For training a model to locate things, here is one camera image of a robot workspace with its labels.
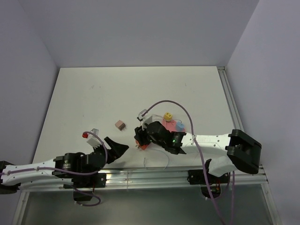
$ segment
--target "blue object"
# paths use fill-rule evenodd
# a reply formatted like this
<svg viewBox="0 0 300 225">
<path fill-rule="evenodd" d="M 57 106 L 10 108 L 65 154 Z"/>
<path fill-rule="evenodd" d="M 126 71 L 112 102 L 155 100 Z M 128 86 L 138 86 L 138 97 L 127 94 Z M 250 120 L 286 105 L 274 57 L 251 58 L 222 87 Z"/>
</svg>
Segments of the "blue object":
<svg viewBox="0 0 300 225">
<path fill-rule="evenodd" d="M 176 128 L 176 130 L 177 130 L 178 132 L 181 132 L 181 131 L 183 131 L 183 129 L 184 129 L 184 124 L 181 123 L 180 121 L 178 121 L 178 122 L 176 123 L 175 128 Z"/>
</svg>

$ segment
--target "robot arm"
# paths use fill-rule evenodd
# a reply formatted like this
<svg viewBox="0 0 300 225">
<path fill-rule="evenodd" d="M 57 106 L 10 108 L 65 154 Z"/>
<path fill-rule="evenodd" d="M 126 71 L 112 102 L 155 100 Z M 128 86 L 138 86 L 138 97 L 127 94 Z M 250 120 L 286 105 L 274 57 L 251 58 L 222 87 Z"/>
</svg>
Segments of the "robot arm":
<svg viewBox="0 0 300 225">
<path fill-rule="evenodd" d="M 198 152 L 194 138 L 203 153 L 215 154 L 207 160 L 208 174 L 221 177 L 231 171 L 240 170 L 257 174 L 259 170 L 261 144 L 241 130 L 234 129 L 225 135 L 195 135 L 186 132 L 170 132 L 160 122 L 152 122 L 151 116 L 140 118 L 142 126 L 135 129 L 135 139 L 140 146 L 157 144 L 172 154 Z"/>
<path fill-rule="evenodd" d="M 107 150 L 107 163 L 120 158 L 129 148 L 127 145 L 104 139 L 111 149 Z M 53 184 L 63 184 L 75 188 L 91 188 L 99 183 L 102 187 L 105 173 L 99 173 L 105 166 L 105 149 L 96 138 L 87 139 L 93 147 L 90 154 L 66 153 L 54 159 L 29 165 L 12 165 L 6 161 L 0 162 L 0 194 L 15 193 L 17 190 L 30 189 L 38 186 L 40 189 Z"/>
</svg>

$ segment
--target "white wall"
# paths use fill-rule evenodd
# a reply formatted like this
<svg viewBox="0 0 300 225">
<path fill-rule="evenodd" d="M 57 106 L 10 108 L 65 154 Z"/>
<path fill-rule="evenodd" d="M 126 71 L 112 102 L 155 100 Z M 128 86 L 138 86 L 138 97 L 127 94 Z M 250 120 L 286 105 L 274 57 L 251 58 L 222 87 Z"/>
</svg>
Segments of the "white wall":
<svg viewBox="0 0 300 225">
<path fill-rule="evenodd" d="M 258 0 L 19 0 L 60 67 L 225 66 Z"/>
<path fill-rule="evenodd" d="M 286 225 L 300 222 L 300 1 L 260 0 L 227 66 Z"/>
<path fill-rule="evenodd" d="M 17 0 L 0 0 L 0 160 L 31 163 L 57 67 Z M 11 224 L 19 194 L 0 195 Z"/>
</svg>

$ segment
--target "white tabletop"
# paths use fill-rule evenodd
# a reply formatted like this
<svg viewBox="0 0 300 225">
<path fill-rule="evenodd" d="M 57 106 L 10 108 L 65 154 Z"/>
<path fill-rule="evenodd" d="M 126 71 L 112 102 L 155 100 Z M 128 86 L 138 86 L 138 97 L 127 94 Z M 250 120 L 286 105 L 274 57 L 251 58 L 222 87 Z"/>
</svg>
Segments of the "white tabletop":
<svg viewBox="0 0 300 225">
<path fill-rule="evenodd" d="M 91 153 L 82 138 L 83 131 L 99 129 L 106 136 L 130 148 L 105 168 L 165 167 L 167 156 L 151 149 L 138 150 L 134 129 L 138 113 L 160 100 L 173 100 L 190 113 L 195 133 L 221 135 L 230 133 L 233 122 L 216 67 L 95 67 L 62 68 L 54 88 L 43 130 L 34 156 L 42 162 L 67 152 Z M 188 118 L 178 106 L 162 103 L 150 113 L 173 114 L 190 132 Z M 126 129 L 115 123 L 122 120 Z M 172 155 L 166 151 L 169 166 L 201 165 L 199 154 Z"/>
</svg>

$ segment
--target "yellow object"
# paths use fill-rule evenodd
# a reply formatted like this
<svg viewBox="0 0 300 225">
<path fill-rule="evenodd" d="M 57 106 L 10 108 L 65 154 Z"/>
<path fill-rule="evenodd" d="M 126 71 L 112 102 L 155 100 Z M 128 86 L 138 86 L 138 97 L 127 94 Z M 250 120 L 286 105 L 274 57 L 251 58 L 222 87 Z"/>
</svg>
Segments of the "yellow object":
<svg viewBox="0 0 300 225">
<path fill-rule="evenodd" d="M 169 112 L 166 112 L 166 113 L 164 114 L 164 119 L 165 119 L 166 121 L 172 120 L 172 117 L 173 117 L 173 115 L 170 114 Z"/>
</svg>

